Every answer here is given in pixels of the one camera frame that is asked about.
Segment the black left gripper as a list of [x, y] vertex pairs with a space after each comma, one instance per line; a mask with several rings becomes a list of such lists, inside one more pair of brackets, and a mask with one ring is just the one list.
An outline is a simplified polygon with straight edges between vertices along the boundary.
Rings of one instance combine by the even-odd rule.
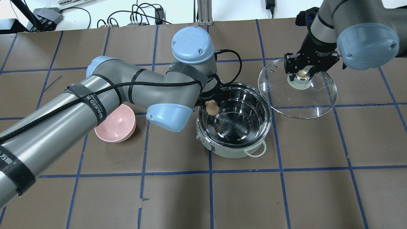
[[232, 82], [225, 83], [220, 80], [217, 74], [209, 75], [205, 87], [195, 102], [195, 107], [205, 106], [205, 103], [211, 100], [214, 100], [217, 104], [228, 101], [232, 92], [231, 84]]

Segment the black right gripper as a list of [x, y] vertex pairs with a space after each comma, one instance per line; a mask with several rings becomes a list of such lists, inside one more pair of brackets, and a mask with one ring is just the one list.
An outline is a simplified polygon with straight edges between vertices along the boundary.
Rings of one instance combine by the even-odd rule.
[[284, 70], [289, 81], [293, 82], [296, 74], [307, 66], [310, 81], [316, 74], [329, 70], [340, 60], [336, 48], [336, 43], [320, 41], [308, 33], [297, 53], [284, 55]]

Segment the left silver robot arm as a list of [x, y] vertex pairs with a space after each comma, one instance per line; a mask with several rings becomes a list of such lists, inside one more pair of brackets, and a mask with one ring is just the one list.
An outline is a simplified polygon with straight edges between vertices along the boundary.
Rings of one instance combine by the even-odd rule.
[[147, 110], [146, 119], [172, 132], [187, 125], [192, 110], [224, 100], [215, 47], [206, 29], [187, 26], [171, 41], [175, 61], [165, 74], [118, 58], [99, 56], [86, 78], [1, 133], [1, 208], [31, 188], [36, 179], [122, 103]]

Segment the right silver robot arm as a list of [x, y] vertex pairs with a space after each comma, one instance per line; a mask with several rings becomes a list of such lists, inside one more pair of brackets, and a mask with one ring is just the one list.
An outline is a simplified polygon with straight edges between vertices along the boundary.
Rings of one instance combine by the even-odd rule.
[[297, 53], [286, 53], [284, 69], [289, 82], [310, 66], [305, 79], [326, 72], [340, 56], [342, 68], [364, 71], [394, 58], [406, 58], [407, 9], [388, 9], [381, 0], [324, 0], [297, 14], [295, 24], [307, 27]]

